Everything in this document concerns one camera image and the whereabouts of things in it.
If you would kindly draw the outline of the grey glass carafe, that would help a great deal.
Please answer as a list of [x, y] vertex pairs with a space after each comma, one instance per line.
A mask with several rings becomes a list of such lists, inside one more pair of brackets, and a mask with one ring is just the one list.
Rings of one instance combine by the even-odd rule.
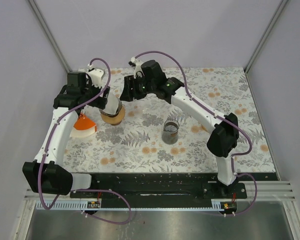
[[161, 138], [165, 144], [173, 145], [178, 141], [179, 123], [168, 119], [163, 124]]

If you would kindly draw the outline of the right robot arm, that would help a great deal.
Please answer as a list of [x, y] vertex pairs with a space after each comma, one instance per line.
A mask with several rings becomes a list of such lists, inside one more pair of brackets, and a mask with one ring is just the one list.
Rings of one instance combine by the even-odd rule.
[[175, 77], [167, 77], [155, 60], [142, 62], [135, 57], [129, 61], [134, 73], [124, 78], [124, 88], [120, 100], [132, 102], [154, 94], [189, 114], [209, 133], [208, 150], [216, 157], [218, 194], [229, 198], [236, 191], [230, 154], [237, 146], [239, 138], [238, 118], [235, 114], [225, 115], [210, 107], [202, 100], [196, 100], [186, 85]]

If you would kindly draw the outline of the orange coffee filter pack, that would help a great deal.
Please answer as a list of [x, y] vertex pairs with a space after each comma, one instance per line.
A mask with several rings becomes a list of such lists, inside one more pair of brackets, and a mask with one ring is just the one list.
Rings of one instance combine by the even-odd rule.
[[84, 113], [81, 113], [70, 133], [71, 138], [87, 138], [97, 131], [97, 125]]

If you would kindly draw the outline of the white paper coffee filter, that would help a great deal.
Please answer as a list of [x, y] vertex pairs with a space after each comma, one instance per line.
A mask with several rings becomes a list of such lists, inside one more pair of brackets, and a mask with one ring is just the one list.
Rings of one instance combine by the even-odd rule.
[[107, 97], [107, 103], [105, 109], [101, 109], [100, 112], [104, 115], [114, 116], [117, 114], [119, 107], [119, 99], [113, 94], [109, 93]]

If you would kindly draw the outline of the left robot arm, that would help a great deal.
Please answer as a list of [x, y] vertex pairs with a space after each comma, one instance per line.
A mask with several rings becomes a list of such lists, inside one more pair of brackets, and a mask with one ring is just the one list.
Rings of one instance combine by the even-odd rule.
[[71, 132], [85, 105], [104, 109], [110, 87], [101, 88], [105, 72], [70, 72], [67, 83], [53, 101], [52, 120], [44, 142], [33, 161], [25, 162], [22, 172], [34, 193], [67, 195], [81, 189], [88, 198], [97, 195], [99, 186], [89, 173], [70, 173], [63, 168], [65, 149]]

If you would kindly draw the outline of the clear glass dripper cone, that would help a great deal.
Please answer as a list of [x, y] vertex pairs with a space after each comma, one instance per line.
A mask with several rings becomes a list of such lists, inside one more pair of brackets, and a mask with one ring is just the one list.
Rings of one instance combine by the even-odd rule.
[[151, 115], [152, 114], [152, 108], [148, 104], [141, 106], [140, 110], [141, 110], [142, 115]]

